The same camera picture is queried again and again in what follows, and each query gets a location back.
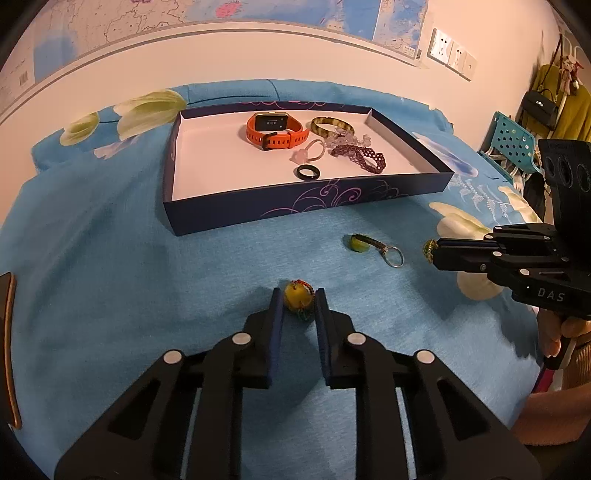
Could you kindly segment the right forearm orange sleeve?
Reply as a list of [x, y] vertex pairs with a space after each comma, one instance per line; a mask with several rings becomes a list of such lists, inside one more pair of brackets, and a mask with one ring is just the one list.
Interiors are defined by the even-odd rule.
[[590, 335], [577, 346], [563, 373], [562, 388], [531, 394], [514, 435], [525, 445], [554, 446], [579, 439], [590, 422]]

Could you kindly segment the right hand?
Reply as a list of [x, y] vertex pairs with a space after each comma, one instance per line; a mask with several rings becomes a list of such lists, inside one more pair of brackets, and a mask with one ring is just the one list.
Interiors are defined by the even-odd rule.
[[577, 345], [590, 341], [590, 321], [576, 317], [564, 320], [555, 312], [540, 309], [537, 314], [538, 337], [544, 357], [556, 357], [562, 348], [562, 339], [575, 340]]

